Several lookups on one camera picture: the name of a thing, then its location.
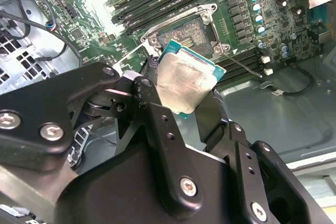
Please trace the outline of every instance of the metal panel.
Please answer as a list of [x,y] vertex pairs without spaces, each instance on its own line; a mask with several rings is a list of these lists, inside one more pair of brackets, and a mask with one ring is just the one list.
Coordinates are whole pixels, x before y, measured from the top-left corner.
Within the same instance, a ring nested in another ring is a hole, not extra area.
[[[223,90],[228,117],[240,123],[250,142],[269,143],[285,163],[334,152],[336,91],[331,80],[322,79],[319,64],[319,57],[302,62],[318,84],[299,97],[277,97],[261,90],[257,81]],[[289,68],[272,79],[288,91],[301,90],[307,82]]]

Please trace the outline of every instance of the silver screw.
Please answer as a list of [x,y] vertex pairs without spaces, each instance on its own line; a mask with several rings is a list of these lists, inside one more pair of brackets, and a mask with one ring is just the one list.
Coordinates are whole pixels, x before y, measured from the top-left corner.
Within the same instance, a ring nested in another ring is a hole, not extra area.
[[60,140],[63,135],[64,131],[61,127],[55,124],[47,124],[44,125],[40,130],[41,137],[49,141],[57,141]]
[[216,54],[219,54],[220,52],[221,52],[220,47],[215,47],[215,53],[216,53]]
[[256,202],[252,202],[251,209],[254,215],[262,222],[267,220],[267,214],[265,210]]
[[151,43],[156,44],[158,43],[158,40],[156,38],[151,38]]
[[14,113],[0,113],[0,129],[12,130],[21,124],[21,118]]
[[104,73],[108,74],[109,76],[114,75],[114,72],[113,72],[112,68],[103,67],[103,71],[104,71]]
[[143,84],[145,84],[146,86],[148,86],[148,87],[151,87],[151,86],[152,86],[152,83],[151,83],[149,80],[147,80],[147,79],[141,79],[141,82],[142,82]]
[[197,193],[195,183],[189,178],[182,178],[180,181],[180,186],[182,191],[190,197],[195,196]]
[[242,128],[236,123],[235,123],[235,128],[236,128],[237,131],[242,131]]
[[262,147],[264,148],[264,150],[265,150],[266,152],[270,152],[270,151],[271,151],[270,147],[269,147],[267,144],[265,144],[265,143],[261,143],[261,145],[262,145]]
[[208,19],[209,19],[209,16],[207,14],[202,15],[202,20],[203,21],[208,21]]

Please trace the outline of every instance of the motherboard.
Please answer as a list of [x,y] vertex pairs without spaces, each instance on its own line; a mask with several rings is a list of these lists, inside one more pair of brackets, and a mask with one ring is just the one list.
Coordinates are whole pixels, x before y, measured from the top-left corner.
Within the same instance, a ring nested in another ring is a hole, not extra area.
[[159,56],[175,40],[227,69],[223,84],[250,76],[229,59],[269,75],[318,55],[331,35],[323,5],[313,9],[309,0],[47,1],[56,31],[78,48],[84,63],[119,62],[122,70],[139,71],[148,56]]

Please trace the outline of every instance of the white connector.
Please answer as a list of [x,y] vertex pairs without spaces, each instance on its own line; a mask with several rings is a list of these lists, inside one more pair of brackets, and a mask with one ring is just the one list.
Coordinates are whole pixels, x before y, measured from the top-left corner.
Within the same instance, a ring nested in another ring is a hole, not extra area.
[[271,74],[273,74],[273,69],[264,68],[264,73],[265,73],[265,75],[270,76]]
[[264,64],[269,63],[271,61],[271,58],[269,56],[261,56],[260,58]]

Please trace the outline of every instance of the robotic arm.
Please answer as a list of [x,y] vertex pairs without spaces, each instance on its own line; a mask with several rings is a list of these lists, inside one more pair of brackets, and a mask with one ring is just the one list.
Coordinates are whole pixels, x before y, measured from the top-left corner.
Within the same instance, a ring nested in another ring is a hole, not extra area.
[[[155,64],[141,73],[94,63],[0,96],[1,192],[61,224],[332,223],[268,144],[227,119],[216,90],[195,110],[199,153],[161,105]],[[111,120],[119,155],[78,176],[74,132]]]

